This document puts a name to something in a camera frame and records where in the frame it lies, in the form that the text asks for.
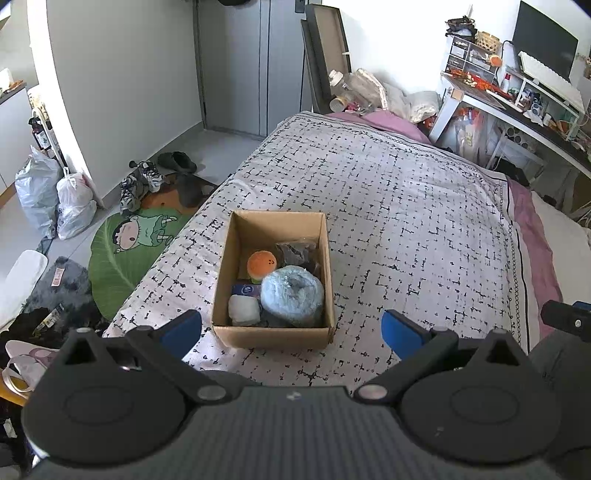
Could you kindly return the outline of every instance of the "sneaker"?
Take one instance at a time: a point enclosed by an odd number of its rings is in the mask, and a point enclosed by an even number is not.
[[[148,187],[133,175],[127,175],[119,184],[121,187],[121,200],[119,211],[121,215],[136,212],[141,207],[141,200],[147,193]]]
[[[166,183],[166,179],[164,176],[158,171],[156,166],[150,161],[142,161],[137,164],[133,160],[129,162],[130,168],[135,168],[139,170],[139,175],[143,177],[143,179],[148,184],[151,192],[157,192],[160,190],[160,187],[163,183]]]

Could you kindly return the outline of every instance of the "desk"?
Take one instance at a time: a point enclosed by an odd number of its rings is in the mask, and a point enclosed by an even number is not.
[[[591,179],[591,162],[587,159],[586,153],[572,146],[570,142],[564,140],[558,133],[550,128],[541,127],[533,123],[529,118],[523,116],[522,113],[519,113],[510,106],[504,106],[486,92],[470,87],[455,79],[449,79],[444,76],[441,78],[443,79],[444,85],[449,84],[452,87],[452,92],[451,94],[447,93],[445,95],[446,98],[443,106],[439,110],[437,119],[429,133],[429,140],[433,145],[437,142],[441,133],[443,133],[456,108],[463,102],[518,128],[542,145],[556,152],[579,172]]]

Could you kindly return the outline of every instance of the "blue fluffy ball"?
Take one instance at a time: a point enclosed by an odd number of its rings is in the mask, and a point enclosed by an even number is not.
[[[289,265],[263,278],[262,307],[294,327],[318,327],[321,323],[324,288],[305,268]]]

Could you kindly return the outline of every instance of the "cardboard box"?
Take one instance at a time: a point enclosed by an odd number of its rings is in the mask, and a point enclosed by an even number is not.
[[[272,250],[277,242],[303,238],[318,244],[320,281],[324,287],[323,326],[319,328],[234,327],[228,317],[228,300],[237,280],[248,278],[246,261],[257,250]],[[228,234],[217,278],[212,313],[213,331],[233,348],[321,349],[335,334],[330,276],[330,248],[324,213],[236,210],[230,216]]]

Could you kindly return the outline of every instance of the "keyboard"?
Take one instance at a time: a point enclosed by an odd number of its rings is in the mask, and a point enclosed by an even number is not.
[[[577,109],[579,112],[585,112],[581,93],[570,82],[524,51],[519,52],[519,57],[521,58],[522,70],[526,75],[539,81],[556,95],[562,97],[574,109]]]

